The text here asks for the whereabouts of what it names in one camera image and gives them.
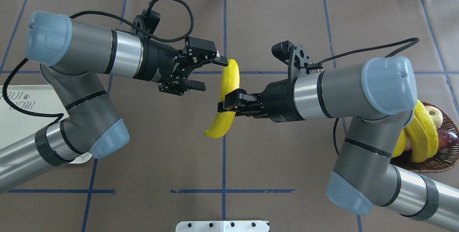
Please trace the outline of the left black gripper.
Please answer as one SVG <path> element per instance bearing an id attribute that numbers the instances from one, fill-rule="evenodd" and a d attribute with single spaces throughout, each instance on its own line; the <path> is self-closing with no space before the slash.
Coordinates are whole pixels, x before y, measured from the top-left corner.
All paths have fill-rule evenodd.
<path id="1" fill-rule="evenodd" d="M 186 91 L 205 91 L 204 82 L 190 80 L 192 72 L 205 64 L 227 67 L 225 56 L 217 57 L 213 41 L 187 37 L 183 49 L 174 49 L 165 43 L 141 39 L 142 61 L 134 79 L 158 83 L 160 92 L 182 96 Z"/>

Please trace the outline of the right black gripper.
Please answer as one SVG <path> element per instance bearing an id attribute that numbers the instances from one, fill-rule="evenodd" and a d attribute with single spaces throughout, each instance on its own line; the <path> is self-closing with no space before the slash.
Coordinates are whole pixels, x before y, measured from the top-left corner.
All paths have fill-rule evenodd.
<path id="1" fill-rule="evenodd" d="M 235 113 L 236 117 L 253 117 L 254 119 L 270 119 L 273 122 L 303 121 L 293 101 L 293 93 L 289 88 L 288 79 L 269 83 L 264 91 L 258 96 L 262 104 L 252 104 L 257 97 L 248 94 L 244 89 L 235 89 L 224 97 L 223 102 L 218 103 L 217 112 Z M 231 109 L 224 109 L 224 105 L 239 105 Z"/>

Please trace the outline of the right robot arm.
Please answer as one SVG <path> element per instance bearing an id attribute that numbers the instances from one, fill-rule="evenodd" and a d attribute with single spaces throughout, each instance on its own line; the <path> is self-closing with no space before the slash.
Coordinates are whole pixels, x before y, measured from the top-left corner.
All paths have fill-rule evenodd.
<path id="1" fill-rule="evenodd" d="M 458 231 L 458 189 L 390 164 L 402 129 L 414 120 L 415 75 L 406 57 L 374 58 L 311 73 L 322 64 L 295 56 L 288 79 L 262 93 L 227 93 L 218 111 L 274 122 L 351 117 L 326 194 L 357 215 L 373 206 Z"/>

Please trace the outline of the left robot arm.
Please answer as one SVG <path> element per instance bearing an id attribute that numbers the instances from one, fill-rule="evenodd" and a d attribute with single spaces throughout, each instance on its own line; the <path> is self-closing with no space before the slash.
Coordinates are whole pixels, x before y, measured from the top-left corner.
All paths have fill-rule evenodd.
<path id="1" fill-rule="evenodd" d="M 7 192 L 52 168 L 67 165 L 87 152 L 99 159 L 130 141 L 122 117 L 110 101 L 98 74 L 158 83 L 161 92 L 182 96 L 189 90 L 205 91 L 205 84 L 188 76 L 205 64 L 228 66 L 214 42 L 190 37 L 174 49 L 153 32 L 159 13 L 143 10 L 129 32 L 112 30 L 68 17 L 35 11 L 28 23 L 26 58 L 2 88 L 30 60 L 54 88 L 65 107 L 49 114 L 54 121 L 34 134 L 1 149 L 1 192 Z"/>

